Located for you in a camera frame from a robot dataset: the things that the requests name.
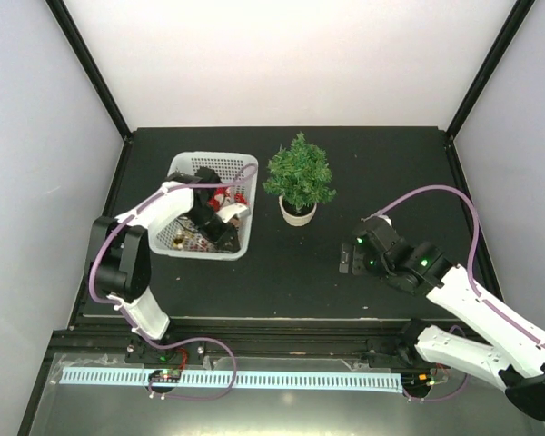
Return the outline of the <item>white perforated plastic basket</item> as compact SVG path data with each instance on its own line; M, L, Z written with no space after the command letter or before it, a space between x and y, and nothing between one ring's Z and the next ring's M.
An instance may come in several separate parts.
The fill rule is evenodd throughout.
M169 176L193 176L202 168L215 172L221 183L235 183L230 188L236 193L242 193L251 209L251 214L242 220L236 228L240 242L240 250L236 253L226 253L217 250L206 240L187 216L163 217L158 224L149 228L150 248L154 253L177 258L203 259L215 261L235 261L247 251L252 225L258 161L249 154L217 153L217 152L185 152L177 154L169 167ZM178 229L193 233L193 237L178 251L172 248L172 239Z

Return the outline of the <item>small green christmas tree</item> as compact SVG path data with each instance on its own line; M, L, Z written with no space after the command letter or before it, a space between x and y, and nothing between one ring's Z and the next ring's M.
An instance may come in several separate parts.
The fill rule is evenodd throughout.
M294 216L304 216L316 204L329 203L336 196L331 188L332 170L326 152L310 143L303 132L281 147L267 164L263 189L282 198L282 206Z

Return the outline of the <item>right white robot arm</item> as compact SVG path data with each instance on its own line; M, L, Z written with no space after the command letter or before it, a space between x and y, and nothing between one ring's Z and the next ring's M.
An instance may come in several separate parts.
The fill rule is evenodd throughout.
M397 360L451 366L502 391L521 412L545 421L545 330L470 280L433 243L408 243L386 217L353 231L340 252L341 273L372 276L392 289L423 298L455 315L480 342L456 337L430 322L411 321L394 344Z

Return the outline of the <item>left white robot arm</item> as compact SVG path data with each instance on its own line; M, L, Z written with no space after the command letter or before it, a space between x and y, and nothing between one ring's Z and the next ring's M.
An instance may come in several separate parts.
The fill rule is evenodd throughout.
M243 180L223 183L207 167L195 174L175 172L146 200L115 218L101 216L91 229L84 280L91 299L111 304L144 339L144 350L156 362L170 361L176 339L167 334L169 316L151 291L149 232L184 217L217 249L238 252L241 248L237 224L250 213L245 200L213 206Z

